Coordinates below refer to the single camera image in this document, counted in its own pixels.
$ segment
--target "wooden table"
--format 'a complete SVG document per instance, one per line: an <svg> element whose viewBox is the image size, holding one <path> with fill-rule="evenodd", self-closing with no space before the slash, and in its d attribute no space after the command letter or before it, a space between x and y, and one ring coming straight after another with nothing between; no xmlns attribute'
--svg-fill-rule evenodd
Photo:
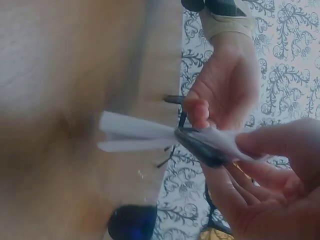
<svg viewBox="0 0 320 240"><path fill-rule="evenodd" d="M176 124L181 37L179 0L0 0L1 240L102 239L156 203L165 153L102 152L98 122Z"/></svg>

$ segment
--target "black object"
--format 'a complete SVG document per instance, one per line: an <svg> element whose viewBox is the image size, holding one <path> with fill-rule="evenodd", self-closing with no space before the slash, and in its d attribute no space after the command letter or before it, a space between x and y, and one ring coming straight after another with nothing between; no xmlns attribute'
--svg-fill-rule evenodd
<svg viewBox="0 0 320 240"><path fill-rule="evenodd" d="M113 240L150 240L157 218L156 206L124 205L116 209L108 232Z"/></svg>
<svg viewBox="0 0 320 240"><path fill-rule="evenodd" d="M181 0L181 4L191 12L201 12L206 6L203 0Z"/></svg>
<svg viewBox="0 0 320 240"><path fill-rule="evenodd" d="M213 204L212 202L212 199L210 197L210 194L209 194L209 189L208 189L208 186L207 184L205 184L205 189L204 189L204 192L205 192L205 199L206 201L208 202L209 204L209 214L208 214L208 223L207 225L205 226L206 228L212 228L212 229L217 229L221 232L224 232L226 234L229 234L232 236L232 232L231 232L231 229L229 227L226 227L224 226L223 224L213 220L212 216L214 214L214 211L217 209L216 206Z"/></svg>
<svg viewBox="0 0 320 240"><path fill-rule="evenodd" d="M191 134L194 132L199 131L189 127L178 127L174 134L182 146L208 167L219 168L228 162L226 155L222 151L192 137Z"/></svg>
<svg viewBox="0 0 320 240"><path fill-rule="evenodd" d="M207 7L211 13L227 17L245 17L234 0L181 0L182 6L191 12L201 12Z"/></svg>

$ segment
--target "dark fabric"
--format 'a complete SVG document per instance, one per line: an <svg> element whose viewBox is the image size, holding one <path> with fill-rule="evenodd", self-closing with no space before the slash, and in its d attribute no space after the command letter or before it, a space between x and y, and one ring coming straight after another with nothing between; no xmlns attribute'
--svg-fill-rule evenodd
<svg viewBox="0 0 320 240"><path fill-rule="evenodd" d="M181 0L182 6L191 12L200 12L205 6L216 15L227 17L245 17L234 0Z"/></svg>

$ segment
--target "blue object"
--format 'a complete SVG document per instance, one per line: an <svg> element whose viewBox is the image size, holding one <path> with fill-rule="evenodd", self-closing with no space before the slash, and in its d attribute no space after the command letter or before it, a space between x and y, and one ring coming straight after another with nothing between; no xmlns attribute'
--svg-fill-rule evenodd
<svg viewBox="0 0 320 240"><path fill-rule="evenodd" d="M113 212L108 232L113 240L150 240L156 218L156 206L124 205Z"/></svg>

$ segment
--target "wrist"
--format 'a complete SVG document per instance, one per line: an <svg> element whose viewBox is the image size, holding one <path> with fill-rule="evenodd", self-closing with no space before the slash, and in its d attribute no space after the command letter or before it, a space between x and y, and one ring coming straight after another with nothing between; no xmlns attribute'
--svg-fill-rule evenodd
<svg viewBox="0 0 320 240"><path fill-rule="evenodd" d="M210 39L216 53L226 51L231 54L248 55L256 57L256 48L251 37L236 31L221 32Z"/></svg>

